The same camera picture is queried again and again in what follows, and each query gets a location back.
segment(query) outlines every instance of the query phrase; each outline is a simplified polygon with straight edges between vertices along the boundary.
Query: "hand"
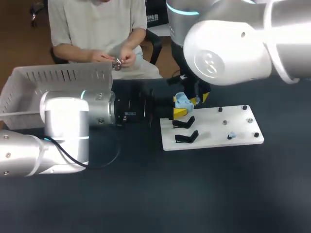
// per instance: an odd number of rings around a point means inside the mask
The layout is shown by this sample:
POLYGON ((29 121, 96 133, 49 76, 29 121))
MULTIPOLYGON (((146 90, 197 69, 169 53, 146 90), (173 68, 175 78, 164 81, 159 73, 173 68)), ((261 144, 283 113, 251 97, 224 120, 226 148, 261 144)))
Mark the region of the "hand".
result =
POLYGON ((120 59, 123 67, 131 67, 136 61, 136 54, 130 47, 123 46, 121 48, 120 59))
POLYGON ((92 50, 90 54, 90 61, 91 62, 115 62, 115 58, 109 56, 108 54, 103 53, 100 50, 92 50))

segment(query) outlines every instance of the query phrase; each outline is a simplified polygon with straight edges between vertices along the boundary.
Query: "blue object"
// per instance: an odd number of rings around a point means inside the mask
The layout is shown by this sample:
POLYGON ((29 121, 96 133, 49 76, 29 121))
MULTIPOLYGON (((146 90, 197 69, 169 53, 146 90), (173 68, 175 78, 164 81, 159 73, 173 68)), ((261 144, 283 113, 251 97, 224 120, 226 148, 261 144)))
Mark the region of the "blue object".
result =
POLYGON ((84 94, 86 93, 86 91, 83 91, 81 94, 81 99, 83 100, 84 94))
POLYGON ((175 108, 186 108, 187 113, 194 110, 194 104, 187 98, 184 92, 179 92, 175 95, 175 108))
POLYGON ((229 134, 229 137, 231 137, 231 138, 236 138, 237 135, 236 135, 234 132, 231 132, 231 133, 229 134))
POLYGON ((168 3, 166 3, 167 8, 169 8, 171 11, 175 12, 176 14, 184 15, 184 16, 198 16, 199 12, 196 11, 180 11, 175 8, 172 8, 168 3))

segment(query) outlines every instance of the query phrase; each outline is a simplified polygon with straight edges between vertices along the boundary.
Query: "black cable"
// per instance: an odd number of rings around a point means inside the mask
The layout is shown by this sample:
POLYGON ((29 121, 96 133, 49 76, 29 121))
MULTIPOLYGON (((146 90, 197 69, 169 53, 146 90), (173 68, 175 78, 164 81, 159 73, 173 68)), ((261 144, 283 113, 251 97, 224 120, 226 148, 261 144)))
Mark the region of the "black cable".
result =
POLYGON ((90 165, 85 165, 81 162, 79 162, 78 160, 74 159, 70 154, 67 153, 67 151, 65 151, 64 148, 62 148, 62 146, 57 142, 55 141, 53 138, 49 137, 49 136, 44 136, 44 139, 48 139, 49 141, 51 141, 53 144, 55 144, 70 160, 72 160, 74 163, 76 163, 77 165, 80 165, 82 167, 85 167, 86 169, 92 169, 92 170, 99 170, 99 169, 103 169, 107 166, 109 166, 110 164, 112 164, 117 158, 118 156, 120 155, 121 153, 121 145, 120 145, 120 141, 116 135, 115 132, 113 132, 117 141, 118 141, 118 152, 116 154, 116 156, 113 158, 113 160, 111 160, 109 163, 105 164, 105 165, 102 165, 102 166, 90 166, 90 165))

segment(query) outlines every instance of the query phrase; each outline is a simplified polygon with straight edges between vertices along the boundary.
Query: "person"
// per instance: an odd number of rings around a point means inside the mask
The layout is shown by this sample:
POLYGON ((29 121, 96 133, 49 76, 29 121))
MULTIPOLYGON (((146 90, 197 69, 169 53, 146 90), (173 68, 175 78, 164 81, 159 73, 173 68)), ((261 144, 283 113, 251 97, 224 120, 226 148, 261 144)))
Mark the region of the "person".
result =
POLYGON ((143 59, 146 36, 145 0, 49 0, 53 51, 69 62, 122 60, 113 78, 160 78, 143 59))

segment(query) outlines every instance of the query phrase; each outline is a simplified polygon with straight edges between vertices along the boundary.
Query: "dark gray tabletop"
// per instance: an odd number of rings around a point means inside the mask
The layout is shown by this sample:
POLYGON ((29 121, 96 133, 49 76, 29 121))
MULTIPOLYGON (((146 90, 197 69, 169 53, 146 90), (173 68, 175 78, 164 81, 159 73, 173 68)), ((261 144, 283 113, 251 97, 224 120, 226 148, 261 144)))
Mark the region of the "dark gray tabletop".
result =
MULTIPOLYGON (((179 89, 146 85, 158 96, 179 89)), ((309 233, 310 92, 311 82, 279 78, 212 87, 206 106, 251 106, 259 146, 164 152, 158 122, 91 131, 91 162, 113 157, 110 130, 120 157, 100 171, 0 180, 1 232, 309 233)))

